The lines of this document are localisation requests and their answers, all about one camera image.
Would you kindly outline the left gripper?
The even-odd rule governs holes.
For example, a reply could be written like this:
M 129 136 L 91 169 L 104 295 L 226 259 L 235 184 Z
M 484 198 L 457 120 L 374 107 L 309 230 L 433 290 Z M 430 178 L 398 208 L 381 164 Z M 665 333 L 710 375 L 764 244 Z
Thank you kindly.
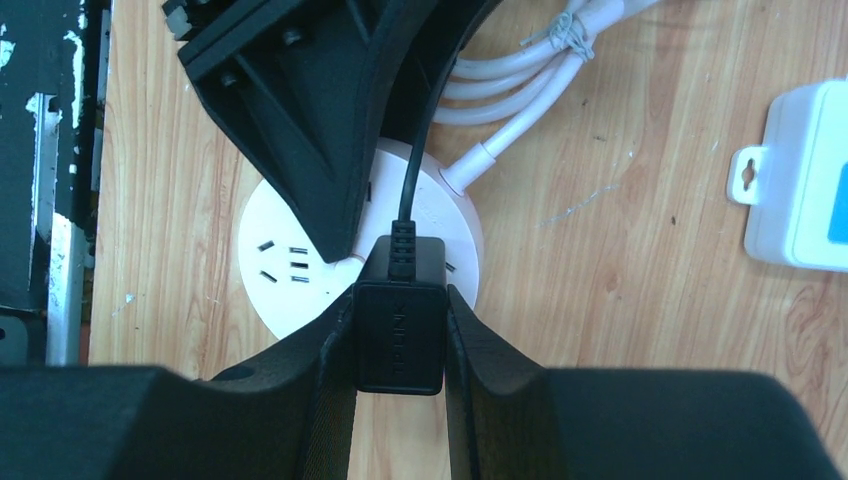
M 357 93 L 383 1 L 164 1 L 202 106 L 321 258 L 347 257 L 363 172 Z

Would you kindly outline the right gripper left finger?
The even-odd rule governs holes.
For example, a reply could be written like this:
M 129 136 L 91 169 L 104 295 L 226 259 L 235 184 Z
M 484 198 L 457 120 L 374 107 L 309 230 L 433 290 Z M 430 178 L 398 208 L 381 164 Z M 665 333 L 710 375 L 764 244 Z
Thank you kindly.
M 351 307 L 210 380 L 158 366 L 1 371 L 5 479 L 343 479 L 356 405 Z

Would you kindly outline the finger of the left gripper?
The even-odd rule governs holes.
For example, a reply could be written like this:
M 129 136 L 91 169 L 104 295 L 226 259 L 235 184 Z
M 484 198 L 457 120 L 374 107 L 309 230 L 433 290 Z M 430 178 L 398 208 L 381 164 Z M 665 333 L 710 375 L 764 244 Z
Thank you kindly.
M 416 35 L 392 86 L 380 136 L 409 145 L 426 136 L 459 52 L 501 4 L 437 1 Z

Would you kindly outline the round pink socket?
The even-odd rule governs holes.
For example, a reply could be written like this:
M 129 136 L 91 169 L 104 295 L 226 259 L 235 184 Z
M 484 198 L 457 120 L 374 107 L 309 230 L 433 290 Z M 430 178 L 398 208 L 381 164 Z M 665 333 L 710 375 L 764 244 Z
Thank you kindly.
M 316 319 L 353 284 L 379 237 L 391 231 L 411 154 L 408 144 L 383 139 L 376 149 L 366 201 L 350 257 L 327 263 L 295 214 L 261 181 L 244 208 L 238 230 L 238 265 L 252 307 L 283 339 Z M 418 235 L 438 237 L 446 247 L 447 280 L 469 305 L 481 283 L 484 237 L 467 195 L 454 193 L 431 155 L 422 160 L 412 219 Z

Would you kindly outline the white long power strip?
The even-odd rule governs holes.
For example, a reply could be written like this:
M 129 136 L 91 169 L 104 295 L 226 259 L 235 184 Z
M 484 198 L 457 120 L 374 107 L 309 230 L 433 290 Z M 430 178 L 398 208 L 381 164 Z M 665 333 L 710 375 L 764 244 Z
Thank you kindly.
M 732 156 L 727 196 L 749 208 L 743 245 L 750 257 L 846 272 L 846 80 L 776 97 L 761 143 Z

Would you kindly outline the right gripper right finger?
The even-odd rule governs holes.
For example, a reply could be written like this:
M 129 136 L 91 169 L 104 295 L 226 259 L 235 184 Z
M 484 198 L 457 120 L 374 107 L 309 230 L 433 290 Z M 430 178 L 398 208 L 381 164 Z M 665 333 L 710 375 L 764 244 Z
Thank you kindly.
M 455 479 L 836 479 L 776 379 L 730 370 L 551 368 L 448 291 Z

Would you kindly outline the black power adapter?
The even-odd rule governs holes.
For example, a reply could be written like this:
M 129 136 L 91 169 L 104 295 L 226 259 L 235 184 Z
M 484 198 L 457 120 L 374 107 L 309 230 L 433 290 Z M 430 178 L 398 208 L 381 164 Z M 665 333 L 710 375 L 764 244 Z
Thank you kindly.
M 352 289 L 356 387 L 435 395 L 442 389 L 449 310 L 446 247 L 412 219 L 426 136 L 411 145 L 391 232 L 380 237 Z

